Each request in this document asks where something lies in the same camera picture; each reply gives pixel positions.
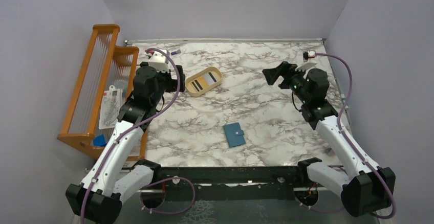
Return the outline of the teal card holder wallet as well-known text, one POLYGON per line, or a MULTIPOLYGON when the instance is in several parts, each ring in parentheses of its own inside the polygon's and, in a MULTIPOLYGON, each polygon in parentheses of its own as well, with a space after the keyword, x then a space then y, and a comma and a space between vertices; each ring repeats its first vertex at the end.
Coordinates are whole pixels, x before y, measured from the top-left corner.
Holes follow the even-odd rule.
POLYGON ((229 148, 246 144, 246 140, 244 138, 244 131, 241 129, 239 123, 226 124, 223 126, 223 130, 229 148))

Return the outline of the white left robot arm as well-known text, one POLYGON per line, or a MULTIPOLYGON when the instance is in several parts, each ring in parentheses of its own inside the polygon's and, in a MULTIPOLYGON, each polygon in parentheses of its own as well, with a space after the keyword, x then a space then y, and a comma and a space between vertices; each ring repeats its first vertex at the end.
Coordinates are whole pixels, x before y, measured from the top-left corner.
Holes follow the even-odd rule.
POLYGON ((185 75, 181 65, 175 66, 176 79, 170 73, 142 63, 133 78, 133 90, 121 106, 111 138, 96 164, 79 185, 70 184, 66 198, 80 222, 114 223, 123 203, 141 187, 155 188, 161 175, 149 166, 140 165, 124 177, 119 174, 134 145, 142 139, 150 122, 166 111, 157 105, 164 93, 176 95, 185 90, 185 75))

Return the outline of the grey white card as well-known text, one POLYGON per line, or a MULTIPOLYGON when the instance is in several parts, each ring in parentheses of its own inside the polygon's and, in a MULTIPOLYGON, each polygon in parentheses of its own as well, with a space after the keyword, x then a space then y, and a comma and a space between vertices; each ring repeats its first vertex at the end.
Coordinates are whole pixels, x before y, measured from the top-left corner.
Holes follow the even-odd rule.
POLYGON ((212 72, 205 73, 202 77, 207 85, 213 85, 217 82, 217 79, 212 72))

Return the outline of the yellow oval tray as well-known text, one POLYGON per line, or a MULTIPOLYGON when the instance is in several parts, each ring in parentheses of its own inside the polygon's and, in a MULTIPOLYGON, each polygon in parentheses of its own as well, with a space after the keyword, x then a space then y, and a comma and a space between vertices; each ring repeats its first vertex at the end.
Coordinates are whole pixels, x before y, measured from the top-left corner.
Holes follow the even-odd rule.
POLYGON ((222 83, 222 79, 223 79, 223 74, 220 72, 220 70, 214 66, 210 66, 188 77, 185 80, 185 88, 191 96, 198 97, 210 91, 211 89, 219 86, 222 83), (207 85, 202 77, 205 73, 208 72, 212 72, 215 78, 217 79, 217 82, 214 83, 213 85, 207 85))

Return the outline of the white packaged item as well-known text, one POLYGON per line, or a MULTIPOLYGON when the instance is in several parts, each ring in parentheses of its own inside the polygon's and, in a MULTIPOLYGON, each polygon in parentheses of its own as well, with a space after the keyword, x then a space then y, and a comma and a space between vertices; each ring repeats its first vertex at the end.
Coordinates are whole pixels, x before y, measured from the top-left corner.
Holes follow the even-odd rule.
POLYGON ((121 106, 122 89, 110 85, 108 91, 103 92, 103 98, 100 105, 98 124, 100 130, 115 127, 121 106))

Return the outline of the orange wooden rack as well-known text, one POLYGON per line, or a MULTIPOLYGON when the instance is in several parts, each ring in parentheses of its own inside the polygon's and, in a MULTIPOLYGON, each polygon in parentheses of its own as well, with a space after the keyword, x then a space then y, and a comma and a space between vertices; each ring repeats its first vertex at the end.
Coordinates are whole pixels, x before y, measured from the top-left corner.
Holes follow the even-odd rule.
POLYGON ((83 154, 98 159, 104 150, 93 140, 99 135, 109 139, 112 129, 99 129, 101 103, 110 85, 119 84, 123 94, 133 90, 138 64, 137 47, 117 45, 120 27, 94 25, 89 44, 75 82, 58 140, 83 154))

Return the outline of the blue object in rack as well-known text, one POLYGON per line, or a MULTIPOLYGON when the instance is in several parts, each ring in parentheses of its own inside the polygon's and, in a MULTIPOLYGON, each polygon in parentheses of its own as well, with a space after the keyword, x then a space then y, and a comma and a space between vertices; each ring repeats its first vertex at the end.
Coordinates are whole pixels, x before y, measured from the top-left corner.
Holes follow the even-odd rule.
POLYGON ((106 139, 104 135, 98 135, 93 139, 93 146, 95 147, 105 147, 106 139))

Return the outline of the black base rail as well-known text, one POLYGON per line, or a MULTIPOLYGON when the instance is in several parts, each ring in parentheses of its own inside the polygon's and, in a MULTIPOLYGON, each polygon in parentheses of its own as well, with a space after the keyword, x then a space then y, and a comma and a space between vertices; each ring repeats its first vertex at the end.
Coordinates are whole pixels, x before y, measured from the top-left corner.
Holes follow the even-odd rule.
POLYGON ((313 205, 319 199, 318 185, 296 166, 162 167, 149 160, 139 160, 133 165, 137 166, 148 166, 154 172, 156 185, 140 190, 145 204, 274 199, 313 205))

